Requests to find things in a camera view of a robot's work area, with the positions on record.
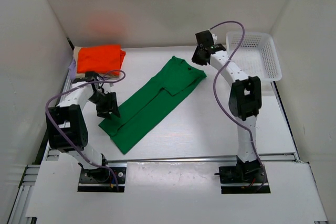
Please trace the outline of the green t shirt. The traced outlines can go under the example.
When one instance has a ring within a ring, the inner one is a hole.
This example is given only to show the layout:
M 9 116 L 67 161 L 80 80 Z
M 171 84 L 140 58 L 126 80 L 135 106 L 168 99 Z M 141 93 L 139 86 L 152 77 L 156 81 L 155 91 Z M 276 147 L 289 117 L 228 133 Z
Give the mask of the green t shirt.
M 111 115 L 99 127 L 126 154 L 198 84 L 206 78 L 202 70 L 190 66 L 184 59 L 173 56 L 142 88 L 119 106 L 120 116 Z

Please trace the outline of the purple t shirt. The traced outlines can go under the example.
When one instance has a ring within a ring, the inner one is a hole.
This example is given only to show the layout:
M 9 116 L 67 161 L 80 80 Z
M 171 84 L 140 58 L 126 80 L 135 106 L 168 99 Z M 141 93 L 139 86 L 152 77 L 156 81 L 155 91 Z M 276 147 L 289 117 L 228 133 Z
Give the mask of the purple t shirt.
M 76 61 L 73 59 L 70 66 L 68 67 L 69 69 L 69 79 L 74 80 L 76 78 Z

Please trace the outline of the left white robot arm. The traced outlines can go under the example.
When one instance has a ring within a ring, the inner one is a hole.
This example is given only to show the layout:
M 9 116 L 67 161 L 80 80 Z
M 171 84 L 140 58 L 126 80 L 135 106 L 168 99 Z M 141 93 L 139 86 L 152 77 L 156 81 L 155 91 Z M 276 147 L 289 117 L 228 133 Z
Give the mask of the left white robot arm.
M 80 167 L 90 176 L 111 176 L 113 172 L 103 154 L 89 144 L 87 126 L 83 109 L 88 102 L 96 106 L 97 117 L 103 119 L 119 118 L 115 92 L 108 92 L 104 84 L 113 86 L 123 80 L 87 72 L 85 77 L 76 78 L 70 89 L 50 98 L 46 104 L 46 124 L 49 145 L 61 153 L 75 158 Z

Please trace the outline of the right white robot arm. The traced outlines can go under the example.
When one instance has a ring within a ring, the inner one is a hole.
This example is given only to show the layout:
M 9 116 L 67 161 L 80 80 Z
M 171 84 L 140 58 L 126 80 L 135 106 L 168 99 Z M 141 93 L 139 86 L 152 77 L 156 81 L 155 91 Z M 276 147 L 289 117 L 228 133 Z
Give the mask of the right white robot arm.
M 229 59 L 222 44 L 215 44 L 213 34 L 202 31 L 195 34 L 197 47 L 192 62 L 210 65 L 218 71 L 230 85 L 228 99 L 229 112 L 237 124 L 238 153 L 236 169 L 243 177 L 261 169 L 260 158 L 256 151 L 256 121 L 261 108 L 261 80 L 250 77 Z

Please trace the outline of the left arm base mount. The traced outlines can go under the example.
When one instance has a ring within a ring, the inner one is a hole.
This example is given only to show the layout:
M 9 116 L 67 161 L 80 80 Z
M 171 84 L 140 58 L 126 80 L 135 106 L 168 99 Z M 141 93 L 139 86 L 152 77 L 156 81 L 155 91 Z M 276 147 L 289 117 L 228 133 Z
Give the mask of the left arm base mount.
M 78 192 L 123 193 L 127 177 L 127 165 L 112 164 L 115 177 L 107 169 L 81 169 L 78 179 Z

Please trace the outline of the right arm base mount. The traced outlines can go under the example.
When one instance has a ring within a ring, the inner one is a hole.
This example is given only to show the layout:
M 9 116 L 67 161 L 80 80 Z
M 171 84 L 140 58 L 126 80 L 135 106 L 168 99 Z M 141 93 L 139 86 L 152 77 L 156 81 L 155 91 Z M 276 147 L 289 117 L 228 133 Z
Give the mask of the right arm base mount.
M 243 177 L 235 166 L 220 166 L 214 176 L 219 178 L 221 194 L 270 194 L 266 173 L 259 169 Z

